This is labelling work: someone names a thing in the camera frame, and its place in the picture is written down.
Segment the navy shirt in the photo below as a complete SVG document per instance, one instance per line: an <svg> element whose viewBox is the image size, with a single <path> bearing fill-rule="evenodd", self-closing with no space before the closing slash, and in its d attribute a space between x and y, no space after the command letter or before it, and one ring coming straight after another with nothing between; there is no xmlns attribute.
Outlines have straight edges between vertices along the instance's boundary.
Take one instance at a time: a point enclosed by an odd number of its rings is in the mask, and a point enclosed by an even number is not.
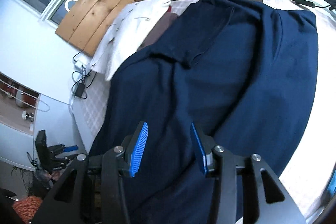
<svg viewBox="0 0 336 224"><path fill-rule="evenodd" d="M192 121L236 155L260 154L280 175L308 122L317 63L314 13L246 0L191 4L129 57L111 80L90 154L148 123L140 170L125 180L132 223L206 223L213 181L195 163Z"/></svg>

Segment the orange knitted fabric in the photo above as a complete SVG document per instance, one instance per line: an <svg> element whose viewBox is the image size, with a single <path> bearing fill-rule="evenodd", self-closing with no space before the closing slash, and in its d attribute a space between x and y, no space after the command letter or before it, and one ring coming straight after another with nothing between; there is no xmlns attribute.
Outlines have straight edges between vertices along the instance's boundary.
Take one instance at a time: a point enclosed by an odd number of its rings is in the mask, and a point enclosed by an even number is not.
<svg viewBox="0 0 336 224"><path fill-rule="evenodd" d="M29 196L28 198L14 202L13 208L23 222L29 224L41 203L41 198Z"/></svg>

